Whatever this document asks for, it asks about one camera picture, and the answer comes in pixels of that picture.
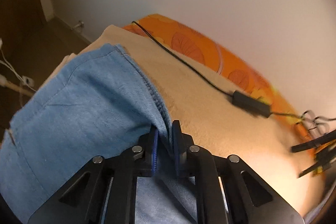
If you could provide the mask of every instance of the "orange bedsheet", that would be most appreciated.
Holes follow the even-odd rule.
[[[295,109],[263,76],[238,56],[203,34],[159,14],[146,16],[137,22],[161,44],[198,61],[229,79],[251,97],[270,104],[273,112],[296,113]],[[123,29],[147,36],[135,24],[127,25]],[[290,130],[294,130],[294,125],[299,122],[298,119],[292,117],[275,116],[275,118]],[[302,141],[311,140],[304,128],[296,126],[294,131]]]

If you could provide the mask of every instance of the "stitched seam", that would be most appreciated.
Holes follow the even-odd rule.
[[[169,126],[167,126],[167,120],[166,120],[167,115],[166,115],[166,113],[165,113],[164,110],[163,110],[164,107],[163,107],[163,105],[162,105],[162,102],[159,101],[158,98],[154,97],[154,95],[155,95],[154,93],[155,93],[156,91],[154,91],[154,90],[152,89],[149,80],[143,77],[142,72],[140,71],[140,69],[139,69],[138,67],[136,67],[136,66],[135,66],[135,65],[134,65],[128,58],[127,58],[129,55],[123,53],[119,48],[117,48],[116,50],[117,50],[117,51],[118,51],[118,52],[125,58],[125,60],[127,60],[128,63],[130,63],[130,64],[132,65],[133,68],[135,68],[135,70],[138,72],[138,74],[139,74],[139,75],[141,76],[141,78],[144,80],[145,85],[147,86],[147,88],[148,88],[148,90],[149,90],[149,92],[150,92],[150,95],[151,95],[152,99],[154,100],[154,103],[155,103],[155,105],[156,105],[156,107],[157,107],[159,113],[161,114],[163,120],[165,121],[166,128],[167,128],[167,133],[168,133],[168,141],[170,141],[171,136],[170,136]]]
[[[20,154],[19,154],[19,151],[18,151],[17,148],[15,149],[15,153],[18,155],[18,157],[20,157]],[[35,173],[33,172],[33,170],[31,169],[31,167],[30,167],[30,165],[28,164],[27,159],[26,159],[25,156],[23,156],[23,159],[24,159],[24,161],[26,162],[28,168],[30,169],[32,175],[36,178],[36,180],[37,180],[38,184],[40,185],[40,187],[42,188],[42,190],[43,190],[47,195],[49,195],[48,192],[47,192],[47,191],[44,189],[44,187],[42,186],[41,182],[40,182],[40,181],[38,180],[38,178],[36,177],[36,175],[35,175]]]

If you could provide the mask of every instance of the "black cable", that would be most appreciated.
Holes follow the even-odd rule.
[[[229,96],[229,97],[233,97],[232,94],[230,94],[229,92],[226,92],[222,89],[220,89],[219,87],[217,87],[214,83],[212,83],[210,80],[208,80],[204,75],[202,75],[198,70],[196,70],[193,66],[191,66],[190,64],[188,64],[187,62],[185,62],[183,59],[181,59],[180,57],[178,57],[175,53],[173,53],[172,51],[170,51],[169,49],[167,49],[164,45],[162,45],[160,42],[158,42],[144,27],[142,27],[139,23],[137,23],[136,21],[132,21],[132,23],[136,24],[141,30],[143,30],[145,32],[146,35],[148,35],[148,37],[150,37],[158,46],[160,46],[162,49],[164,49],[166,52],[168,52],[170,55],[172,55],[174,58],[176,58],[178,61],[180,61],[181,63],[183,63],[184,65],[186,65],[188,68],[190,68],[194,73],[196,73],[201,79],[203,79],[206,83],[208,83],[210,86],[212,86],[214,89],[218,90],[219,92]],[[305,115],[307,113],[312,114],[310,116],[310,118],[307,118]],[[327,123],[325,122],[318,122],[318,120],[323,120],[323,121],[336,121],[336,117],[335,118],[327,118],[324,116],[317,116],[315,118],[313,118],[315,116],[314,112],[312,112],[311,110],[306,110],[305,112],[302,113],[302,115],[297,115],[294,113],[282,113],[282,112],[271,112],[271,114],[273,115],[277,115],[277,116],[286,116],[286,117],[293,117],[293,118],[297,118],[301,121],[306,121],[306,122],[310,122],[311,123],[311,128],[308,129],[308,132],[312,129],[317,129],[317,131],[319,132],[319,134],[322,136],[325,133],[322,133],[319,129],[319,125],[324,125],[326,126]]]
[[[162,49],[164,49],[166,52],[168,52],[170,55],[172,55],[173,57],[175,57],[178,61],[180,61],[181,63],[183,63],[184,65],[186,65],[188,68],[190,68],[194,73],[196,73],[200,78],[202,78],[206,83],[208,83],[210,86],[212,86],[214,89],[218,90],[219,92],[232,97],[232,94],[230,94],[229,92],[226,92],[222,89],[220,89],[219,87],[217,87],[214,83],[212,83],[210,80],[208,80],[203,74],[201,74],[198,70],[196,70],[193,66],[191,66],[190,64],[188,64],[187,62],[185,62],[183,59],[181,59],[180,57],[178,57],[175,53],[173,53],[172,51],[170,51],[169,49],[167,49],[164,45],[162,45],[160,42],[158,42],[149,32],[147,32],[147,30],[142,27],[139,23],[132,21],[132,23],[136,24],[139,28],[141,28],[141,30],[143,30],[145,32],[145,34],[147,34],[157,45],[159,45]]]

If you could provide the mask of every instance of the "power adapter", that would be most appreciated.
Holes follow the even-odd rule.
[[[253,114],[261,115],[266,118],[271,116],[271,107],[268,104],[260,102],[250,96],[247,96],[239,91],[233,92],[232,104],[240,107]]]

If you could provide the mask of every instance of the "beige blanket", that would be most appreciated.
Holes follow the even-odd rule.
[[[109,26],[81,53],[105,43],[120,43],[126,49],[157,87],[171,118],[180,120],[182,131],[192,135],[196,144],[221,157],[239,155],[301,215],[318,204],[324,190],[323,177],[308,174],[297,179],[298,173],[314,161],[307,152],[289,152],[290,146],[298,142],[274,119],[254,117],[234,107],[224,95],[149,38],[121,28]],[[239,89],[209,68],[179,56],[223,90]],[[64,58],[49,78],[74,57],[73,54]]]

